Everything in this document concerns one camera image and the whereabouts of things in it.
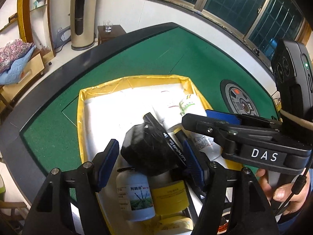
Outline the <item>person's right hand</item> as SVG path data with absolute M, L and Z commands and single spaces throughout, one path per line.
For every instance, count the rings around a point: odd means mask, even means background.
M 256 176 L 259 177 L 259 184 L 263 189 L 268 201 L 272 198 L 277 202 L 285 202 L 288 196 L 291 194 L 293 183 L 288 183 L 278 187 L 275 191 L 268 183 L 267 171 L 264 169 L 258 169 Z M 307 182 L 301 192 L 298 195 L 293 195 L 289 201 L 288 207 L 283 212 L 283 215 L 296 213 L 304 205 L 308 194 L 310 193 L 310 174 L 306 174 Z

